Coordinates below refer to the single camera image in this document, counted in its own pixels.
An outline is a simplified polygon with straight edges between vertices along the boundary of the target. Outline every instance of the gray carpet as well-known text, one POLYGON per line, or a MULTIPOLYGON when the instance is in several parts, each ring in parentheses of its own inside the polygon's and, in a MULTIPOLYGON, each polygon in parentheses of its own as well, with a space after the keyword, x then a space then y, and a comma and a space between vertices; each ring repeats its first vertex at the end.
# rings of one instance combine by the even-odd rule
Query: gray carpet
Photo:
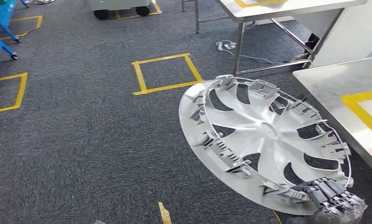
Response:
MULTIPOLYGON (((159 224, 163 202, 174 224, 275 224, 273 212, 238 195, 195 157, 178 121, 186 88, 134 96, 136 60, 190 53, 203 79, 231 71, 231 55, 215 42, 236 38, 231 20, 201 25, 194 34, 193 3, 158 0, 163 14, 98 21, 83 0, 18 4, 15 18, 44 15, 42 27, 7 41, 20 59, 3 53, 0 77, 28 72, 22 106, 0 112, 0 223, 159 224)), ((212 0, 204 17, 222 14, 212 0)), ((309 32, 285 23, 302 39, 309 32)), ((244 54, 283 61, 302 53, 275 25, 246 28, 244 54)), ((243 59, 241 68, 265 66, 243 59)), ((290 94, 295 68, 249 78, 272 82, 290 94)), ((149 88, 193 81, 181 60, 142 65, 149 88)), ((0 107, 16 80, 0 84, 0 107)), ((372 170, 354 154, 353 192, 370 205, 372 170)))

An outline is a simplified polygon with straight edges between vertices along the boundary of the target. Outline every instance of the yellow tape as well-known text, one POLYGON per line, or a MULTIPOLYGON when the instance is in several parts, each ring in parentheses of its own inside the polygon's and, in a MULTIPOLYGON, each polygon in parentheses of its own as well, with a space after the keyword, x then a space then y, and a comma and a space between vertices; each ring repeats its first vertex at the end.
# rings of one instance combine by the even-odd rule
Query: yellow tape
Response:
POLYGON ((144 64, 144 63, 163 61, 163 60, 168 60, 168 59, 173 59, 173 58, 178 58, 178 57, 186 57, 189 55, 190 55, 189 53, 185 53, 185 54, 172 55, 172 56, 167 56, 167 57, 152 58, 152 59, 147 59, 143 61, 136 61, 134 63, 144 64))
POLYGON ((118 10, 114 11, 114 15, 116 15, 117 20, 121 20, 121 16, 118 10))
POLYGON ((359 104, 359 102, 372 100, 372 91, 346 95, 341 100, 372 130, 372 116, 359 104))
POLYGON ((15 105, 14 106, 5 107, 5 108, 1 108, 0 109, 0 112, 2 112, 2 111, 9 111, 9 110, 13 110, 13 109, 17 109, 17 108, 20 108, 21 107, 22 99, 23 99, 23 96, 24 96, 24 93, 25 93, 25 88, 26 88, 26 82, 27 82, 27 78, 28 78, 28 73, 27 72, 24 72, 22 74, 13 75, 13 76, 7 76, 7 77, 1 77, 0 78, 0 81, 3 81, 3 80, 8 80, 8 79, 12 79, 12 78, 19 78, 19 77, 21 78, 21 83, 20 83, 20 87, 18 89, 18 95, 17 95, 17 99, 15 100, 15 105))
POLYGON ((273 5, 278 4, 281 2, 285 2, 287 0, 266 0, 256 3, 244 3, 243 0, 234 0, 240 7, 246 8, 246 7, 253 7, 253 6, 264 6, 264 5, 273 5))
POLYGON ((154 6, 154 8, 155 8, 156 13, 157 13, 157 14, 162 13, 160 7, 158 6, 158 3, 157 3, 155 0, 151 0, 151 2, 153 3, 153 6, 154 6))
POLYGON ((145 84, 145 79, 143 78, 142 70, 140 69, 140 65, 137 62, 133 62, 132 65, 135 68, 136 76, 138 78, 139 86, 140 86, 140 91, 145 91, 146 84, 145 84))
POLYGON ((273 210, 273 212, 274 212, 274 215, 275 215, 275 217, 277 218, 279 224, 282 224, 282 221, 279 219, 278 214, 276 214, 276 212, 275 212, 274 210, 273 210))
POLYGON ((162 90, 170 90, 170 89, 190 86, 190 85, 194 85, 194 84, 197 84, 197 83, 203 81, 201 75, 197 71, 197 68, 194 66, 193 62, 191 61, 189 53, 172 55, 172 56, 167 56, 167 57, 152 58, 152 59, 147 59, 147 60, 143 60, 143 61, 135 61, 135 62, 132 62, 132 65, 135 68, 136 76, 138 78, 139 86, 140 86, 140 91, 133 93, 136 96, 142 95, 142 94, 148 94, 148 93, 152 93, 152 92, 157 92, 157 91, 162 91, 162 90), (194 77, 196 78, 196 81, 188 82, 188 83, 175 84, 175 85, 167 85, 167 86, 153 88, 153 89, 147 89, 146 84, 145 84, 145 80, 143 78, 142 71, 140 69, 140 64, 150 63, 150 62, 158 62, 158 61, 163 61, 163 60, 168 60, 168 59, 173 59, 173 58, 180 58, 180 57, 184 57, 184 59, 186 60, 187 65, 190 67, 191 72, 193 73, 194 77))
POLYGON ((175 85, 167 85, 167 86, 163 86, 163 87, 147 89, 145 91, 134 92, 133 94, 138 96, 138 95, 148 94, 148 93, 152 93, 152 92, 158 92, 158 91, 162 91, 162 90, 171 90, 171 89, 176 89, 176 88, 180 88, 180 87, 191 86, 191 85, 197 84, 199 82, 201 82, 201 81, 194 81, 194 82, 181 83, 181 84, 175 84, 175 85))
POLYGON ((165 209, 162 202, 158 202, 158 208, 160 209, 162 224, 172 224, 171 215, 169 211, 165 209))
MULTIPOLYGON (((151 0, 151 3, 153 4, 153 6, 155 8, 155 13, 149 13, 149 15, 161 14, 162 11, 161 11, 160 6, 158 6, 158 3, 155 0, 151 0)), ((116 15, 117 20, 124 20, 124 19, 132 19, 132 18, 141 17, 140 15, 131 15, 131 16, 127 16, 127 17, 121 17, 120 12, 118 10, 114 11, 114 14, 116 15)))
MULTIPOLYGON (((17 37, 25 36, 25 35, 29 34, 30 32, 32 32, 32 31, 34 31, 34 30, 36 30, 36 29, 38 29, 38 28, 40 28, 42 26, 42 21, 43 21, 43 16, 42 15, 36 15, 36 16, 30 16, 30 17, 23 17, 23 18, 13 19, 10 22, 22 21, 22 20, 30 20, 30 19, 37 19, 35 28, 33 28, 32 30, 30 30, 30 31, 28 31, 26 33, 15 35, 15 36, 17 36, 17 37)), ((10 36, 7 36, 7 37, 2 37, 0 39, 3 41, 3 40, 11 39, 11 37, 10 36)))
POLYGON ((186 59, 187 65, 190 67, 191 72, 193 73, 196 80, 202 82, 201 75, 198 73, 197 68, 194 66, 193 62, 190 59, 190 54, 185 55, 184 58, 186 59))

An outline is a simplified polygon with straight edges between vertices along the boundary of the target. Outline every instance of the cart wheel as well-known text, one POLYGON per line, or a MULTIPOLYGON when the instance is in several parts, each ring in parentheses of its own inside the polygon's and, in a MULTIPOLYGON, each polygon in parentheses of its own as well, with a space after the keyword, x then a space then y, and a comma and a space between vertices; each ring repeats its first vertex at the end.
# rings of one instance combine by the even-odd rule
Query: cart wheel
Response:
POLYGON ((147 6, 136 7, 136 14, 140 16, 147 16, 150 13, 150 9, 147 6))
POLYGON ((94 16, 99 20, 107 20, 109 18, 109 11, 107 10, 95 10, 94 16))

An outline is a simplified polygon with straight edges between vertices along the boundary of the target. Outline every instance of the stainless steel table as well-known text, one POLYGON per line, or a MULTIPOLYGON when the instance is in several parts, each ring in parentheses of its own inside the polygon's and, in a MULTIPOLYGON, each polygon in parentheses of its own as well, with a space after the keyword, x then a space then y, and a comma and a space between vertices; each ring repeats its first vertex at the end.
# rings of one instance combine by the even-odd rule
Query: stainless steel table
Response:
POLYGON ((216 21, 226 18, 232 18, 232 20, 239 24, 238 26, 238 39, 237 47, 235 49, 235 56, 233 62, 233 75, 241 75, 261 70, 274 69, 279 67, 286 67, 294 64, 308 63, 310 60, 300 60, 291 63, 285 63, 281 65, 274 65, 270 67, 252 69, 245 71, 238 71, 239 57, 241 55, 242 39, 245 30, 245 22, 271 19, 276 25, 278 25, 283 31, 285 31, 293 40, 295 40, 300 46, 302 46, 312 56, 320 49, 320 44, 324 43, 325 37, 331 31, 332 26, 336 22, 333 21, 332 25, 328 28, 326 34, 316 46, 316 50, 313 51, 308 48, 302 40, 294 35, 290 30, 285 28, 279 22, 273 18, 282 16, 292 16, 296 14, 307 14, 313 12, 320 12, 332 9, 346 8, 355 5, 365 4, 367 0, 216 0, 218 4, 224 9, 228 16, 210 18, 210 19, 199 19, 199 0, 195 0, 195 13, 196 13, 196 33, 199 33, 199 24, 202 22, 216 21))
POLYGON ((293 75, 306 99, 372 167, 372 58, 293 75))

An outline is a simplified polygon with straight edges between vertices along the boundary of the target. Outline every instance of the metal frame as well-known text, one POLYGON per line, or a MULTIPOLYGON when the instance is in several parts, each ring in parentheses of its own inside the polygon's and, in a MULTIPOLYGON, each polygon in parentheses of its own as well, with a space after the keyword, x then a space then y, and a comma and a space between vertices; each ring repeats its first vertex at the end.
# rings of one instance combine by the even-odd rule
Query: metal frame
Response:
POLYGON ((184 8, 184 3, 189 2, 189 1, 194 1, 194 0, 181 0, 182 1, 182 12, 186 12, 186 9, 184 8))
MULTIPOLYGON (((209 19, 199 19, 199 0, 193 0, 195 3, 195 18, 196 18, 196 34, 199 34, 199 24, 203 22, 209 22, 209 21, 216 21, 216 20, 222 20, 222 19, 228 19, 230 18, 229 16, 223 16, 223 17, 217 17, 217 18, 209 18, 209 19)), ((310 59, 315 58, 315 55, 318 53, 318 51, 322 48, 322 45, 324 43, 324 40, 326 39, 327 35, 330 33, 332 30, 335 22, 337 21, 338 17, 333 21, 333 23, 330 25, 328 30, 326 31, 326 34, 321 38, 319 43, 316 45, 315 50, 310 49, 305 45, 305 43, 298 38, 295 34, 293 34, 289 29, 287 29, 285 26, 280 24, 278 21, 275 19, 271 19, 271 21, 277 25, 280 29, 282 29, 288 36, 290 36, 296 43, 298 43, 301 47, 303 47, 309 54, 310 54, 310 59)), ((244 70, 244 71, 239 71, 239 58, 241 55, 241 49, 242 49, 242 40, 244 36, 244 30, 245 30, 245 22, 239 22, 238 25, 238 38, 237 38, 237 46, 235 48, 235 54, 234 54, 234 61, 233 61, 233 66, 232 66, 232 75, 237 76, 237 75, 243 75, 243 74, 248 74, 248 73, 253 73, 257 71, 263 71, 263 70, 270 70, 270 69, 276 69, 276 68, 282 68, 282 67, 287 67, 287 66, 292 66, 292 65, 297 65, 297 64, 305 64, 307 67, 312 63, 311 60, 299 60, 299 61, 294 61, 294 62, 289 62, 289 63, 284 63, 280 65, 273 65, 273 66, 268 66, 268 67, 263 67, 263 68, 257 68, 257 69, 250 69, 250 70, 244 70)))
MULTIPOLYGON (((20 0, 21 3, 26 7, 26 8, 29 8, 28 4, 25 2, 25 0, 20 0)), ((17 41, 17 42, 20 42, 20 39, 19 37, 15 36, 13 34, 13 32, 11 32, 11 30, 8 28, 8 25, 5 26, 1 21, 0 21, 0 28, 2 28, 3 30, 0 31, 0 33, 7 33, 13 40, 17 41)))
POLYGON ((11 50, 10 47, 5 44, 1 39, 0 39, 0 44, 2 46, 2 48, 7 51, 7 53, 10 55, 10 56, 17 56, 16 52, 11 50))

